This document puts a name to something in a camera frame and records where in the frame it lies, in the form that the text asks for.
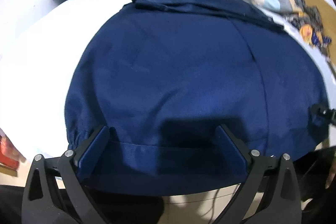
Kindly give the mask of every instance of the floor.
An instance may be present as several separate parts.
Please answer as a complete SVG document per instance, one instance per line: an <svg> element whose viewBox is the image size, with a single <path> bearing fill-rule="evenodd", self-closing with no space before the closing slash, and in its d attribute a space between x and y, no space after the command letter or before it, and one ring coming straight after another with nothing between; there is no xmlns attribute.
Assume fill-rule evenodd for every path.
<svg viewBox="0 0 336 224"><path fill-rule="evenodd" d="M30 163L21 163L18 177L0 173L0 184L24 187L29 173ZM64 188L62 181L57 180L58 187ZM164 198L165 211L158 224L207 224L214 220L228 204L238 186L222 188L218 191L214 202L216 190L191 195L166 196ZM246 217L254 214L262 194L257 193Z"/></svg>

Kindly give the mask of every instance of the navy blue cloth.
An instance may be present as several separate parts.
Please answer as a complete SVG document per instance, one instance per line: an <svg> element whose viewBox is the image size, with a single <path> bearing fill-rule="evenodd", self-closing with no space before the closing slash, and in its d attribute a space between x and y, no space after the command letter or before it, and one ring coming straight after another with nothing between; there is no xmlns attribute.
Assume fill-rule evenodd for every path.
<svg viewBox="0 0 336 224"><path fill-rule="evenodd" d="M65 120L71 149L94 127L110 129L87 185L176 195L245 179L216 144L221 123L263 155L305 155L328 134L310 115L315 103L328 99L313 60L254 6L132 0L85 49Z"/></svg>

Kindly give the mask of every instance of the black mount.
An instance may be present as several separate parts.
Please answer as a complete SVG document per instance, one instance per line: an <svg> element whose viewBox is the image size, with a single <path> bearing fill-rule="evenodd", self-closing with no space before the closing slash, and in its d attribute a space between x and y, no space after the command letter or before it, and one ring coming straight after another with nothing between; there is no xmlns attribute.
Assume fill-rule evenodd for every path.
<svg viewBox="0 0 336 224"><path fill-rule="evenodd" d="M336 109L329 109L324 105L316 104L311 107L311 113L324 117L333 126L336 126Z"/></svg>
<svg viewBox="0 0 336 224"><path fill-rule="evenodd" d="M97 128L76 150L67 150L61 157L45 159L36 155L28 175L23 201L22 224L107 224L94 201L85 192L76 174L80 172L80 160L88 147L99 138L103 126ZM249 151L245 144L234 137L225 126L223 130L246 160L249 174L229 204L214 220L214 224L300 224L301 200L298 181L290 156L280 158ZM63 203L56 177L62 177L77 216L71 216ZM268 176L268 185L257 212L244 219L262 178Z"/></svg>

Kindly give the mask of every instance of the black clip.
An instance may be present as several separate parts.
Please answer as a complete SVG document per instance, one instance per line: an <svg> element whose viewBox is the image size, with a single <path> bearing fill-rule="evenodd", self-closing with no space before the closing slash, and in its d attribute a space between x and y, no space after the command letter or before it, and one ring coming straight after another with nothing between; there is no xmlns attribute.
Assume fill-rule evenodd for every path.
<svg viewBox="0 0 336 224"><path fill-rule="evenodd" d="M104 138L100 137L105 133L103 130L106 130L106 127L97 127L87 141L84 141L75 151L67 150L61 157L45 159L43 155L35 156L30 167L22 200L22 224L109 223L76 177L79 163L85 152L97 140L99 142L104 141ZM78 216L68 213L55 177L62 177L67 194Z"/></svg>
<svg viewBox="0 0 336 224"><path fill-rule="evenodd" d="M327 119L332 125L336 126L336 109L329 109L320 104L311 107L311 113Z"/></svg>

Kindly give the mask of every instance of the red object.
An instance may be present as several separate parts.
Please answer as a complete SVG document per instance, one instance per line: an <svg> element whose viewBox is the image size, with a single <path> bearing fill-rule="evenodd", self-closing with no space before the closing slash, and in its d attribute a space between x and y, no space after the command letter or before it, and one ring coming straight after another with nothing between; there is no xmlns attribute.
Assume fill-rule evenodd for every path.
<svg viewBox="0 0 336 224"><path fill-rule="evenodd" d="M17 170L19 167L19 162L17 160L13 160L11 158L4 156L1 150L2 149L0 149L0 163L13 170Z"/></svg>

